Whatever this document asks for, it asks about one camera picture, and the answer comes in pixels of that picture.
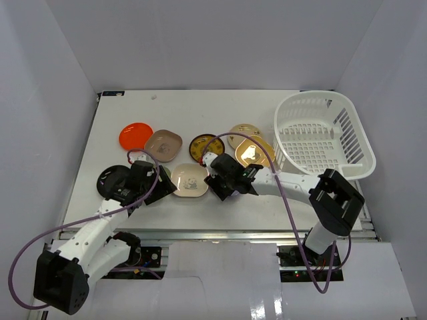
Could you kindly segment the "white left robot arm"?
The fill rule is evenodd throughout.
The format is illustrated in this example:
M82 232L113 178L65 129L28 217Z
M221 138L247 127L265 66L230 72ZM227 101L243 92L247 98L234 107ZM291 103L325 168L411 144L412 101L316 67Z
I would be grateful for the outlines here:
M139 237L117 232L119 225L142 204L176 190L164 167L147 161L105 169L96 187L103 201L93 220L56 251L43 252L36 264L34 298L68 315L81 309L91 287L112 269L139 262Z

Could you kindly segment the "gold square panda plate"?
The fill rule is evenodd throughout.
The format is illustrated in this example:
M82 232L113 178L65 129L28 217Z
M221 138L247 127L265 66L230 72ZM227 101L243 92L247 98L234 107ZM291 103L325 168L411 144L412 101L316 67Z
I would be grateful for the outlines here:
M274 149L270 144L264 141L261 137L252 135L255 141L257 141L267 151L268 156L275 161ZM262 149L250 139L244 139L235 150L235 158L238 163L247 167L250 164L262 165L264 167L270 167L270 162L266 154Z

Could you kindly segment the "cream square panda plate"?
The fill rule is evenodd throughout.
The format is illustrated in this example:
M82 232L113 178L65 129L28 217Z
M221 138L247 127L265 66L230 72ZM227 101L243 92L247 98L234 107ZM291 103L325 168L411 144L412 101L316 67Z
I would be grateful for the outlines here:
M177 187L173 192L178 197L201 197L208 186L204 179L208 170L195 163L182 163L171 172L171 181Z

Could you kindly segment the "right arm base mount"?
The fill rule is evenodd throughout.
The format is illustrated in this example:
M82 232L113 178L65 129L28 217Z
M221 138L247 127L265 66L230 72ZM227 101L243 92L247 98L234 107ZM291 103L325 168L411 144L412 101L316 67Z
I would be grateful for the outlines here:
M332 245L322 254L307 252L308 265L316 281L325 282L330 266ZM297 245L282 245L276 253L280 265L280 279L282 283L309 283L311 278L307 272ZM343 281L344 276L338 267L342 264L338 249L335 249L332 259L332 273L330 281Z

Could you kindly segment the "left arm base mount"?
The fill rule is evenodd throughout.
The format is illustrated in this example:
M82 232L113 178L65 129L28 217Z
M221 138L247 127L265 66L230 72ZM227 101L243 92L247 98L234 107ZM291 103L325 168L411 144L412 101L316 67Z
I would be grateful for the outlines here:
M165 271L161 269L161 247L140 247L130 262L121 263L104 279L160 280Z

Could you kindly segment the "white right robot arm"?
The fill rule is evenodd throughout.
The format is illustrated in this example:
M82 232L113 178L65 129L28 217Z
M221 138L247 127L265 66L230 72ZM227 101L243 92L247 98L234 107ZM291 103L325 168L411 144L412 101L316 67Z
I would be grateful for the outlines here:
M311 205L318 222L305 237L302 260L311 266L324 260L326 250L339 237L347 237L365 204L364 197L338 171L319 176L273 172L269 167L239 164L228 154L206 153L206 184L223 201L237 194L285 195Z

